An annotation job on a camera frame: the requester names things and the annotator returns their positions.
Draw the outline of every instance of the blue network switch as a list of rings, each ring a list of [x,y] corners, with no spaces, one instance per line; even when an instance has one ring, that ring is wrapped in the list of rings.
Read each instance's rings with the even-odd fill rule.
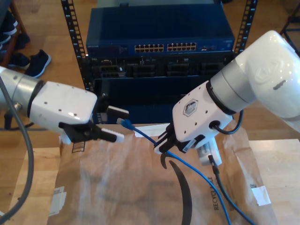
[[[230,52],[234,35],[220,4],[93,8],[89,57]]]

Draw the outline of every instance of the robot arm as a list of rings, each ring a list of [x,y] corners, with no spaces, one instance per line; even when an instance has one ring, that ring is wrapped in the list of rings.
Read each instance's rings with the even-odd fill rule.
[[[156,153],[172,146],[200,148],[232,115],[258,99],[300,132],[300,59],[275,31],[269,31],[173,108],[173,124],[159,137]]]
[[[72,142],[98,138],[123,141],[124,135],[90,122],[95,94],[65,84],[44,83],[3,67],[0,76],[19,112],[32,122],[66,133]],[[233,114],[256,99],[300,132],[299,96],[300,59],[278,33],[269,31],[174,106],[173,123],[159,137],[155,152],[177,146],[185,153],[210,143],[218,134],[213,125],[223,129]],[[0,95],[0,109],[6,107]]]
[[[66,135],[65,142],[124,140],[123,134],[101,129],[90,121],[97,103],[94,93],[61,83],[45,83],[3,67],[0,76],[18,112],[35,124]],[[3,95],[0,109],[7,109]]]

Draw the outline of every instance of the cable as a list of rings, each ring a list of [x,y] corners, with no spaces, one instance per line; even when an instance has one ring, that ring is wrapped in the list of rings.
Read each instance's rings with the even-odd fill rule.
[[[151,137],[149,137],[148,135],[146,135],[145,133],[143,133],[142,131],[140,131],[139,129],[137,129],[136,127],[133,129],[134,131],[138,132],[140,135],[142,135],[143,137],[147,138],[149,141],[151,141],[154,146],[157,146],[157,142],[154,141]]]
[[[30,138],[26,131],[26,128],[25,128],[24,124],[22,123],[22,120],[19,117],[19,115],[10,99],[9,93],[5,87],[5,84],[4,84],[1,76],[0,76],[0,89],[3,93],[3,96],[6,100],[6,103],[9,107],[9,109],[11,110],[11,113],[15,117],[15,120],[17,121],[17,124],[20,127],[20,131],[22,132],[22,134],[24,136],[24,140],[25,140],[27,152],[28,152],[28,174],[27,174],[27,179],[26,179],[26,184],[25,184],[24,190],[21,194],[19,201],[7,213],[5,213],[2,217],[0,217],[0,224],[3,224],[7,220],[9,220],[22,207],[26,198],[28,197],[28,194],[30,192],[30,188],[32,185],[32,179],[33,179],[34,158],[33,158],[33,149],[32,149],[32,145],[31,145],[31,141],[30,141]]]
[[[210,155],[209,156],[209,159],[210,159],[210,163],[212,165],[212,170],[216,176],[216,179],[217,179],[217,184],[219,185],[219,188],[223,194],[223,196],[225,197],[225,199],[229,202],[229,204],[251,225],[255,225],[255,223],[245,214],[243,213],[242,210],[239,209],[239,207],[236,206],[236,204],[234,204],[234,202],[231,200],[231,198],[228,196],[228,194],[226,193],[224,187],[223,187],[223,184],[221,182],[221,179],[220,179],[220,171],[218,169],[218,166],[216,165],[216,162],[215,160],[213,159],[213,156]]]
[[[118,118],[117,120],[117,124],[121,124],[123,127],[129,129],[129,130],[134,130],[136,132],[138,132],[140,135],[142,135],[143,137],[147,138],[149,141],[151,141],[154,146],[157,146],[156,141],[154,141],[151,137],[149,137],[148,135],[146,135],[144,132],[140,131],[139,129],[137,129],[134,125],[132,125],[131,121],[128,119],[121,119]]]
[[[226,219],[227,219],[227,222],[229,225],[231,225],[231,221],[230,221],[230,218],[229,218],[229,215],[228,215],[228,212],[227,212],[227,209],[225,207],[225,204],[224,204],[224,201],[222,199],[222,196],[221,194],[218,192],[217,188],[213,185],[213,183],[210,182],[209,179],[206,178],[206,176],[201,173],[199,170],[197,170],[195,167],[193,167],[192,165],[190,165],[189,163],[187,163],[186,161],[184,161],[183,159],[181,159],[180,157],[176,156],[175,154],[167,151],[167,154],[169,154],[170,156],[172,156],[173,158],[177,159],[178,161],[182,162],[184,165],[186,165],[187,167],[189,167],[190,169],[194,170],[197,174],[199,174],[200,176],[202,176],[203,179],[205,179],[206,182],[209,183],[209,185],[215,190],[220,202],[221,202],[221,205],[222,205],[222,208],[224,210],[224,213],[225,213],[225,216],[226,216]]]
[[[237,132],[238,129],[240,128],[240,126],[242,125],[243,116],[244,116],[244,110],[241,110],[239,120],[238,120],[238,124],[236,125],[236,127],[233,130],[230,130],[230,131],[223,130],[223,129],[219,128],[219,126],[217,124],[214,124],[212,127],[215,128],[218,132],[220,132],[222,134],[232,135],[235,132]]]
[[[34,125],[34,123],[29,123],[29,124],[26,124],[26,125],[24,125],[24,126],[25,126],[25,128],[30,128],[30,127],[32,127],[33,125]],[[7,129],[7,130],[15,131],[15,130],[20,130],[20,128],[19,128],[19,127],[13,127],[13,128]]]
[[[34,125],[34,123],[29,123],[29,124],[26,124],[24,126],[25,126],[27,131],[46,131],[47,130],[46,128],[30,128],[33,125]],[[20,128],[19,127],[13,127],[13,128],[10,128],[10,129],[0,128],[0,131],[17,131],[17,130],[20,130]]]
[[[127,128],[127,129],[130,129],[130,130],[134,130],[136,132],[138,132],[139,134],[141,134],[142,136],[144,136],[145,138],[147,138],[149,141],[151,141],[152,143],[154,143],[154,146],[157,146],[157,142],[154,141],[151,137],[149,137],[148,135],[144,134],[142,131],[140,131],[139,129],[137,129],[135,126],[133,126],[131,124],[131,121],[130,120],[123,120],[121,118],[118,118],[117,120],[117,123],[118,124],[121,124],[123,127]],[[178,161],[182,162],[184,165],[186,165],[187,167],[189,167],[190,169],[194,170],[197,174],[199,174],[203,179],[205,179],[206,182],[209,183],[209,185],[214,189],[214,191],[216,192],[220,202],[221,202],[221,205],[222,205],[222,208],[224,210],[224,213],[225,213],[225,216],[226,216],[226,220],[228,222],[229,225],[231,225],[231,221],[230,221],[230,218],[229,218],[229,215],[228,215],[228,212],[227,212],[227,209],[225,207],[225,204],[224,204],[224,201],[222,199],[222,196],[221,194],[218,192],[217,188],[213,185],[213,183],[210,182],[210,180],[208,180],[206,178],[206,176],[201,173],[199,170],[197,170],[195,167],[193,167],[192,165],[190,165],[189,163],[187,163],[186,161],[184,161],[183,159],[181,159],[180,157],[176,156],[175,154],[167,151],[166,152],[167,154],[169,154],[170,156],[172,156],[173,158],[177,159]]]

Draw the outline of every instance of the shoe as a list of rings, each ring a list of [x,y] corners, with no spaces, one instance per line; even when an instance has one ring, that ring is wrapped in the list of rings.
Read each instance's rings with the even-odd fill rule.
[[[30,42],[30,38],[27,34],[19,34],[17,42],[15,44],[15,50],[25,48],[25,44],[27,44],[28,42]]]
[[[28,69],[30,60],[20,52],[14,53],[8,63],[9,67],[18,67],[21,69]]]
[[[16,29],[17,25],[18,25],[17,20],[15,20],[11,12],[7,11],[0,28],[0,33],[13,35],[17,32]]]
[[[43,50],[39,50],[38,54],[30,56],[30,65],[25,74],[37,78],[44,73],[50,62],[51,56]]]
[[[10,40],[10,35],[0,33],[0,44],[4,44]]]

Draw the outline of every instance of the paper bag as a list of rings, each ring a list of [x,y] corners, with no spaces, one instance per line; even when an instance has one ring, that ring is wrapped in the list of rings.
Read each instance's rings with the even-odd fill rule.
[[[228,129],[236,125],[233,121]],[[89,141],[64,146],[56,188],[66,199],[48,225],[223,225],[215,191],[197,173],[171,157],[154,153],[153,144],[134,134],[124,143]],[[276,225],[271,204],[258,206],[251,188],[263,186],[244,129],[219,134],[220,177],[232,200],[256,224]],[[203,172],[216,186],[211,166],[196,150],[172,152]],[[233,225],[247,222],[226,202]]]

